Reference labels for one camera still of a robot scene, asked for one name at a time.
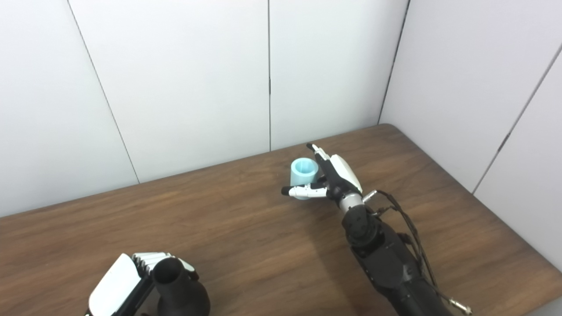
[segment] black vase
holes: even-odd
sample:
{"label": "black vase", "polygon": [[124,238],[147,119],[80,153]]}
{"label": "black vase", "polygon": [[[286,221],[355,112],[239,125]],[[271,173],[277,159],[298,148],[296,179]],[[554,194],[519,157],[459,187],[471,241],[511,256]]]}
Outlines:
{"label": "black vase", "polygon": [[211,302],[205,287],[190,277],[177,258],[160,261],[152,279],[160,293],[159,316],[209,316]]}

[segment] wooden table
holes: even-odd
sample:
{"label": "wooden table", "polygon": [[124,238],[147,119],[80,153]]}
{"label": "wooden table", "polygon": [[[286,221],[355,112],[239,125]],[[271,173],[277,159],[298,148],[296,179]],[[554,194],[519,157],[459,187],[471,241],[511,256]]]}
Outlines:
{"label": "wooden table", "polygon": [[[475,315],[523,315],[562,295],[562,274],[396,128],[316,144],[364,190],[398,199],[440,287]],[[82,315],[120,253],[167,251],[197,268],[213,316],[395,315],[347,248],[338,208],[280,194],[303,156],[294,146],[0,219],[0,314]],[[407,231],[399,215],[383,219]]]}

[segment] robotic arm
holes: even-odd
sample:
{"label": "robotic arm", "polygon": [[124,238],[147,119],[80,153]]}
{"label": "robotic arm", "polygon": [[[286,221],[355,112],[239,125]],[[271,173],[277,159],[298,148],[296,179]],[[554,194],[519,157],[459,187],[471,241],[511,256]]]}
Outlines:
{"label": "robotic arm", "polygon": [[[437,288],[415,226],[392,195],[372,191],[363,196],[357,177],[344,159],[338,155],[330,157],[314,144],[306,146],[314,151],[324,176],[317,183],[283,187],[282,194],[327,197],[336,202],[344,213],[342,225],[353,255],[373,287],[388,299],[396,313],[399,316],[452,316],[443,298],[465,315],[471,315],[469,307],[443,295]],[[365,203],[377,193],[385,195],[393,206],[373,212]],[[407,234],[396,233],[380,219],[388,209],[400,212],[415,241]],[[413,248],[415,256],[407,245]],[[424,275],[424,264],[431,281]]]}

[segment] light blue cup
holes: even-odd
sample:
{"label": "light blue cup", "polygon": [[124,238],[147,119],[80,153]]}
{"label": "light blue cup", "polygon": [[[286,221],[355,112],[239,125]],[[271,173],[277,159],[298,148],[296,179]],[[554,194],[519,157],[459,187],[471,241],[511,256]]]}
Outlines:
{"label": "light blue cup", "polygon": [[[291,163],[291,186],[300,186],[315,182],[318,176],[318,164],[310,158],[299,158]],[[308,200],[308,197],[297,197]]]}

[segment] black cable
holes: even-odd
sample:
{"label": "black cable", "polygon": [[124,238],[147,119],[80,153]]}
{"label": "black cable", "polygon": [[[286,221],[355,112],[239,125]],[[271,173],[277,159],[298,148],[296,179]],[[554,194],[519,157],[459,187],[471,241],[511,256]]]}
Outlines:
{"label": "black cable", "polygon": [[390,203],[392,203],[392,205],[394,205],[393,209],[398,211],[400,213],[400,215],[402,215],[402,218],[404,218],[404,221],[406,222],[406,225],[408,226],[408,229],[412,232],[412,236],[414,236],[414,240],[416,242],[416,245],[418,246],[418,251],[421,255],[421,258],[423,259],[422,263],[425,263],[425,266],[427,268],[427,272],[429,274],[431,282],[433,283],[433,286],[435,288],[437,288],[437,281],[435,279],[435,275],[433,274],[433,270],[431,268],[431,265],[429,264],[429,260],[427,259],[426,254],[425,254],[425,250],[423,249],[422,242],[420,240],[420,237],[418,235],[418,230],[416,229],[416,226],[414,225],[414,222],[412,221],[410,216],[406,212],[404,212],[404,210],[402,210],[402,207],[400,206],[398,201],[396,201],[396,199],[392,195],[390,195],[386,192],[383,192],[383,191],[379,191],[379,190],[377,190],[377,193],[380,193],[380,194],[384,195],[390,201]]}

